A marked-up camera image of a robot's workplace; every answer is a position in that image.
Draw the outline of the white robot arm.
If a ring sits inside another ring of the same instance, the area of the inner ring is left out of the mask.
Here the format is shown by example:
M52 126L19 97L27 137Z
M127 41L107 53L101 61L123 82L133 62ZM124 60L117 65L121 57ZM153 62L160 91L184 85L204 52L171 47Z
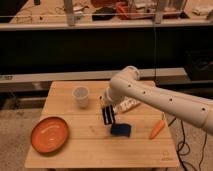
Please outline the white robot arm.
M213 136L213 100L149 86L139 79L140 72L134 66L116 73L104 91L105 103L117 105L125 97L134 98Z

